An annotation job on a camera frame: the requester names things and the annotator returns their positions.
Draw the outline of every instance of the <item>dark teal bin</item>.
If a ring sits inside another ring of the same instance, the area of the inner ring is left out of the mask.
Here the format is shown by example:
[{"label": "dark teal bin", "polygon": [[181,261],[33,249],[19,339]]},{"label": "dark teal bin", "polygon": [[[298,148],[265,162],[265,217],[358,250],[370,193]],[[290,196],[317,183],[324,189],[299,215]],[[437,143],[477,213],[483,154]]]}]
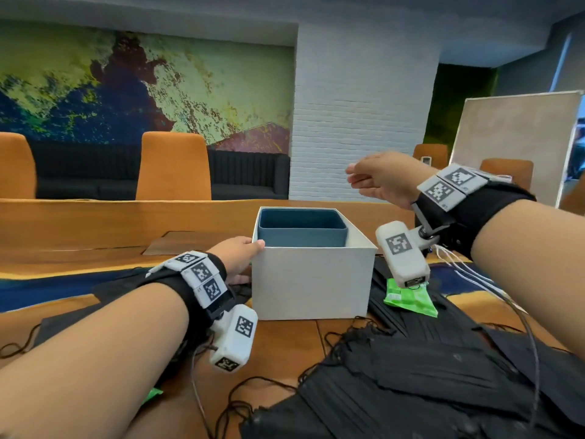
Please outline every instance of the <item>dark teal bin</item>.
[{"label": "dark teal bin", "polygon": [[340,248],[347,226],[332,209],[262,209],[258,238],[266,246]]}]

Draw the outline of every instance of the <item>white box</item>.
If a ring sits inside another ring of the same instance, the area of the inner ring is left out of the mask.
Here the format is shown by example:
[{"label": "white box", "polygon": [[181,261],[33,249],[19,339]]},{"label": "white box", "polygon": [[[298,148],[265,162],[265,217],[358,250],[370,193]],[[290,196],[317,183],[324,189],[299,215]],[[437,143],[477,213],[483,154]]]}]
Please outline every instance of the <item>white box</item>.
[{"label": "white box", "polygon": [[[260,213],[270,208],[262,206],[258,212],[254,242]],[[349,319],[367,314],[377,247],[334,211],[347,225],[345,247],[267,246],[252,260],[252,307],[260,320]]]}]

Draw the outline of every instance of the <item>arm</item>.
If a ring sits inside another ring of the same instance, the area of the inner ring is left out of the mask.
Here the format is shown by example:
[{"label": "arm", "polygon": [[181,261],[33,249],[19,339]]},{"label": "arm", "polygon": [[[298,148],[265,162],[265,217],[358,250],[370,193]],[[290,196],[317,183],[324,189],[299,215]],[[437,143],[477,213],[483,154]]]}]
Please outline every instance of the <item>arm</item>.
[{"label": "arm", "polygon": [[[410,209],[417,185],[437,170],[400,153],[376,154],[346,170],[362,195]],[[520,200],[480,230],[472,257],[482,270],[542,326],[585,359],[585,219]]]},{"label": "arm", "polygon": [[[229,276],[263,242],[224,241]],[[124,295],[0,370],[0,433],[18,439],[120,437],[183,340],[185,303],[152,283]]]}]

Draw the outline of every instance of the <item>wrist-mounted device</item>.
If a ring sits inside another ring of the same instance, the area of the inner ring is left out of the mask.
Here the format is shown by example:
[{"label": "wrist-mounted device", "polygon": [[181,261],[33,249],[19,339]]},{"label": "wrist-mounted device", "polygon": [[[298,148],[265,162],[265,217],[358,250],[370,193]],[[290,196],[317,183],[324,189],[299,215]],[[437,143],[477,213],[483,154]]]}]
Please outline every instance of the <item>wrist-mounted device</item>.
[{"label": "wrist-mounted device", "polygon": [[400,287],[428,281],[431,270],[420,252],[440,243],[471,259],[473,242],[484,225],[517,200],[534,195],[509,180],[451,163],[421,183],[412,203],[421,225],[409,230],[404,222],[386,223],[376,230],[394,279]]},{"label": "wrist-mounted device", "polygon": [[190,339],[200,344],[208,329],[215,333],[211,364],[232,372],[248,362],[258,316],[245,305],[236,305],[233,291],[225,284],[223,262],[211,253],[188,251],[155,266],[140,284],[163,283],[185,302],[189,325],[179,353]]}]

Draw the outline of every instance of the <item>abstract artwork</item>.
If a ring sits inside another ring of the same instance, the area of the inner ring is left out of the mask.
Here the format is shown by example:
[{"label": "abstract artwork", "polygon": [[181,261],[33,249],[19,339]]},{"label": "abstract artwork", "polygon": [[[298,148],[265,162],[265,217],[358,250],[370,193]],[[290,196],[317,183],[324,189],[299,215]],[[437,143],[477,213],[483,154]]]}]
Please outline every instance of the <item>abstract artwork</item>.
[{"label": "abstract artwork", "polygon": [[2,20],[0,55],[0,131],[125,145],[193,132],[289,152],[292,48]]}]

